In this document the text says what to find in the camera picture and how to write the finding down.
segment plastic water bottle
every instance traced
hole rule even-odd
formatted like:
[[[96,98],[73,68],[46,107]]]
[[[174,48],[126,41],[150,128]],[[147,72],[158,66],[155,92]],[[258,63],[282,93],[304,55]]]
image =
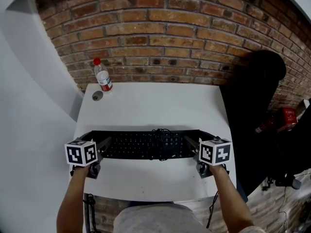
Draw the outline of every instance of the plastic water bottle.
[[[102,64],[100,58],[93,60],[95,65],[94,73],[96,79],[103,91],[110,91],[112,89],[112,82],[109,77],[108,69]]]

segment floor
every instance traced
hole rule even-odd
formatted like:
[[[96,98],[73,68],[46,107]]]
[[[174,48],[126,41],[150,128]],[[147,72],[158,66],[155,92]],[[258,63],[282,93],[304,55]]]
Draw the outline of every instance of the floor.
[[[300,225],[300,211],[304,202],[309,200],[311,195],[310,175],[303,175],[297,179],[302,182],[301,188],[299,190],[294,190],[291,187],[286,188],[285,201],[281,210],[287,212],[287,233],[297,232],[298,226]],[[287,224],[284,225],[285,214],[278,212],[284,200],[284,190],[284,187],[275,187],[272,185],[268,191],[263,192],[259,187],[255,193],[249,196],[247,205],[252,213],[254,223],[262,227],[267,233],[283,233],[287,229]],[[97,230],[102,233],[113,232],[114,219],[123,209],[127,208],[128,201],[106,199],[96,196],[95,200],[95,221]],[[200,201],[179,202],[179,204],[183,204],[192,209],[197,218],[206,226],[209,216],[208,208],[212,200],[213,198],[207,198]],[[219,199],[215,204],[209,229],[213,233],[227,232],[220,210]]]

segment white table top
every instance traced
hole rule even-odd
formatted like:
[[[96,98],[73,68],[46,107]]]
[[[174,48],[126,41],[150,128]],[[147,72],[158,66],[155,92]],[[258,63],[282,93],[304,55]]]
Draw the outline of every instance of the white table top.
[[[218,86],[178,83],[114,83],[100,101],[89,84],[74,137],[92,130],[197,130],[231,139]],[[103,159],[96,180],[87,178],[85,192],[132,201],[185,201],[214,196],[213,177],[201,179],[192,158],[159,160]],[[236,186],[234,154],[227,164]]]

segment forearm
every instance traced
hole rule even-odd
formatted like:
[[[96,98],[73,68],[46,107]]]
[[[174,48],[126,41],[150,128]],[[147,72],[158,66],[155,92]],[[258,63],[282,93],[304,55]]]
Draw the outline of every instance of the forearm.
[[[74,172],[58,211],[57,233],[82,233],[83,192],[86,174],[86,171],[82,169],[76,169]]]
[[[250,211],[222,167],[211,168],[218,188],[220,205],[229,233],[238,233],[252,226]]]

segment black chair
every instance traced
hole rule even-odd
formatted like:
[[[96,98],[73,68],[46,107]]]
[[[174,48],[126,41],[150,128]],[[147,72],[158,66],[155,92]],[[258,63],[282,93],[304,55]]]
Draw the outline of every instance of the black chair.
[[[246,196],[267,177],[267,153],[263,135],[255,134],[266,115],[279,80],[286,74],[282,58],[271,51],[254,52],[247,71],[237,85],[223,86],[221,92],[231,129],[237,179]]]

